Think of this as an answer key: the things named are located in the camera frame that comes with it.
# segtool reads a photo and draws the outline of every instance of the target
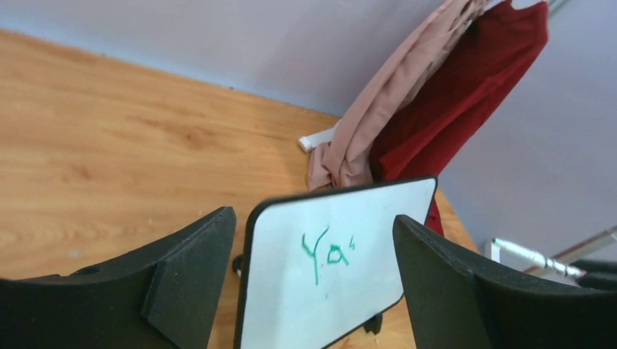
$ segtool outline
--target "hanging cloth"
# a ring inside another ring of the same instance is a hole
[[[548,41],[549,7],[501,2],[462,35],[416,98],[396,113],[370,150],[373,176],[437,176],[484,124]]]
[[[318,145],[308,189],[372,182],[368,150],[395,111],[409,103],[444,61],[466,24],[488,0],[447,0],[413,31],[362,90],[338,123],[332,142]]]

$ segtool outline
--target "green handwriting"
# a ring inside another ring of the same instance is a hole
[[[322,240],[324,235],[326,235],[329,229],[330,227],[328,226],[326,230],[324,230],[324,232],[319,236],[319,238],[317,238],[317,241],[315,242],[315,245],[313,246],[312,250],[306,244],[306,234],[305,233],[302,234],[302,248],[304,249],[306,254],[308,254],[308,256],[313,260],[313,267],[315,270],[315,286],[319,286],[319,269],[317,267],[317,247],[319,246],[319,242]],[[351,237],[351,240],[349,241],[349,249],[352,251],[356,249],[356,244],[354,243],[353,236]],[[343,250],[341,249],[341,247],[339,245],[331,244],[330,251],[328,252],[328,255],[327,255],[327,264],[337,264],[340,262],[345,263],[345,266],[349,266],[349,261],[345,257],[345,254],[343,253]]]
[[[304,251],[306,251],[308,256],[313,258],[313,266],[315,267],[315,286],[319,285],[319,269],[317,269],[317,245],[319,244],[319,240],[321,240],[324,237],[324,235],[326,235],[328,229],[330,229],[330,227],[326,228],[326,230],[324,230],[322,235],[320,235],[319,238],[317,238],[317,242],[315,243],[313,252],[311,252],[309,247],[306,246],[306,242],[304,241],[306,234],[302,234],[302,247],[304,248]]]

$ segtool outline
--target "white wall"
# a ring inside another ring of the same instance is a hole
[[[342,115],[443,0],[0,0],[0,27]]]
[[[559,9],[541,56],[444,171],[478,244],[554,254],[617,224],[616,13],[614,0]]]

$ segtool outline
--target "black whiteboard frame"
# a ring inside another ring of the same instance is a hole
[[[410,178],[406,180],[379,182],[379,183],[373,183],[369,185],[358,185],[355,187],[348,187],[348,188],[333,188],[331,190],[300,193],[300,194],[295,194],[291,196],[283,196],[279,198],[269,198],[269,199],[266,199],[260,202],[249,214],[249,217],[247,219],[246,230],[244,234],[244,251],[243,251],[244,262],[242,265],[242,275],[240,276],[240,290],[238,294],[238,307],[236,311],[236,328],[235,328],[235,333],[234,333],[234,349],[240,349],[241,344],[242,344],[242,329],[244,328],[244,310],[247,305],[247,292],[248,292],[248,282],[249,282],[249,272],[250,272],[250,256],[251,256],[251,251],[252,251],[252,238],[253,238],[253,233],[255,231],[255,223],[257,222],[257,219],[259,218],[259,216],[261,215],[263,211],[265,211],[268,207],[275,205],[275,204],[285,204],[285,203],[289,203],[293,201],[308,200],[312,198],[323,198],[326,196],[334,196],[334,195],[346,194],[346,193],[354,193],[357,191],[363,191],[367,189],[383,188],[383,187],[389,187],[391,185],[399,185],[399,184],[404,184],[404,183],[409,183],[409,182],[419,182],[422,180],[435,180],[435,189],[433,190],[433,194],[431,196],[431,202],[432,202],[435,199],[435,193],[437,192],[437,187],[438,187],[437,177],[435,176],[414,177],[414,178]],[[430,211],[431,210],[429,206],[429,210],[426,213],[426,217],[424,217],[424,225],[426,224],[426,220],[429,218]],[[399,302],[403,299],[404,296],[405,296],[405,293],[403,292],[401,297],[396,302],[394,302],[394,304],[388,306],[386,309],[383,309],[380,313],[388,311],[391,308],[393,308],[395,305],[399,304]],[[364,323],[358,324],[358,326],[354,327],[349,332],[341,335],[339,338],[327,344],[322,349],[325,349],[325,348],[328,348],[334,345],[336,342],[349,336],[351,333],[355,332],[356,330],[361,328],[363,325]]]

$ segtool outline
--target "wooden table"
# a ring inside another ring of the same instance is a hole
[[[69,274],[232,206],[306,191],[296,140],[336,119],[291,105],[0,32],[0,276]],[[447,237],[469,236],[438,193]],[[229,273],[210,348],[231,348]],[[377,336],[334,348],[414,348],[405,303]]]

